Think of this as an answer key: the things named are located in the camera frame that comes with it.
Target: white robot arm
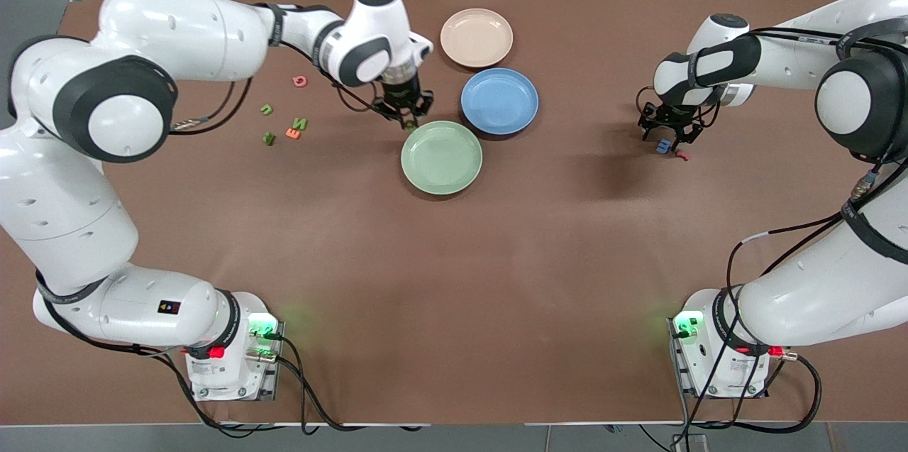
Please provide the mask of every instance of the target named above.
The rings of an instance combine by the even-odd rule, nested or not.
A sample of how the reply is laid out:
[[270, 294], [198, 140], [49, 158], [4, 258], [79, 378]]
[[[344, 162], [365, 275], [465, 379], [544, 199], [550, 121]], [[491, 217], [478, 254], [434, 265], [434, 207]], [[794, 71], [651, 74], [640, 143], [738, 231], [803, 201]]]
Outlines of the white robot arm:
[[691, 121], [698, 106], [742, 104], [752, 87], [740, 84], [817, 89], [824, 129], [873, 163], [851, 198], [843, 196], [842, 222], [828, 235], [733, 290], [738, 312], [726, 290], [688, 299], [674, 324], [697, 394], [708, 388], [713, 397], [742, 397], [752, 368], [746, 395], [760, 394], [768, 346], [817, 344], [908, 321], [908, 177], [899, 168], [885, 190], [862, 200], [881, 165], [908, 155], [908, 51], [899, 49], [906, 31], [908, 0], [839, 0], [756, 32], [736, 16], [712, 16], [695, 37], [700, 45], [669, 55], [655, 71], [660, 108]]
[[0, 131], [0, 225], [37, 267], [41, 322], [185, 346], [195, 397], [258, 396], [274, 359], [262, 334], [276, 319], [253, 294], [131, 265], [138, 233], [99, 161], [129, 163], [161, 147], [176, 80], [250, 77], [281, 44], [338, 86], [379, 80], [385, 97], [372, 109], [402, 126], [428, 112], [417, 68], [432, 44], [409, 31], [402, 0], [356, 0], [346, 21], [323, 6], [105, 0], [91, 42], [39, 38], [20, 51], [16, 124]]

